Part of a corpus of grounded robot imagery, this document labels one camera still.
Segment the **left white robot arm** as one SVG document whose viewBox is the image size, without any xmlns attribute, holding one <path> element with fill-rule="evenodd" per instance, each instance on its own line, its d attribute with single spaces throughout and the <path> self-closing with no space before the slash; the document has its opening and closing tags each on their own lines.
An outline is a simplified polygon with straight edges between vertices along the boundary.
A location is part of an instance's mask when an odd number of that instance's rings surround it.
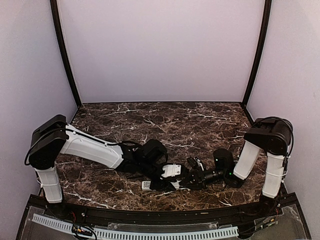
<svg viewBox="0 0 320 240">
<path fill-rule="evenodd" d="M 54 116 L 32 133 L 24 164 L 35 169 L 51 210 L 60 218 L 67 218 L 71 208 L 63 201 L 55 164 L 59 154 L 81 157 L 119 172 L 138 172 L 156 182 L 162 182 L 165 173 L 164 166 L 157 162 L 168 156 L 158 140 L 145 144 L 130 140 L 108 142 L 68 124 L 64 115 Z"/>
</svg>

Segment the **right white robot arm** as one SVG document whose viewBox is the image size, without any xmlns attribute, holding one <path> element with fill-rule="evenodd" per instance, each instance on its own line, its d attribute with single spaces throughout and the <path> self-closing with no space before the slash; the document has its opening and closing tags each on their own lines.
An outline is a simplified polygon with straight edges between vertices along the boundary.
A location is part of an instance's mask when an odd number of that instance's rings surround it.
<svg viewBox="0 0 320 240">
<path fill-rule="evenodd" d="M 262 201 L 255 205 L 255 213 L 266 217 L 275 208 L 274 199 L 286 176 L 288 159 L 294 145 L 294 128 L 284 118 L 270 116 L 258 118 L 244 134 L 244 145 L 237 161 L 233 154 L 219 148 L 213 152 L 214 168 L 207 169 L 198 158 L 188 158 L 192 171 L 179 182 L 179 186 L 191 190 L 202 190 L 208 185 L 224 181 L 231 188 L 240 188 L 250 175 L 259 155 L 267 157 Z"/>
</svg>

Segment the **white remote control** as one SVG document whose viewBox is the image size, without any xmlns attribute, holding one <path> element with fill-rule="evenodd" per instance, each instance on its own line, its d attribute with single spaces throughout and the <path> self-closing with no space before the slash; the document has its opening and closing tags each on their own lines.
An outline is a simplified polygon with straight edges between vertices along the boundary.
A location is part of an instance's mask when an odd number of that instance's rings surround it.
<svg viewBox="0 0 320 240">
<path fill-rule="evenodd" d="M 170 181 L 143 181 L 141 189 L 143 191 L 165 191 L 171 192 L 180 188 L 178 182 Z"/>
</svg>

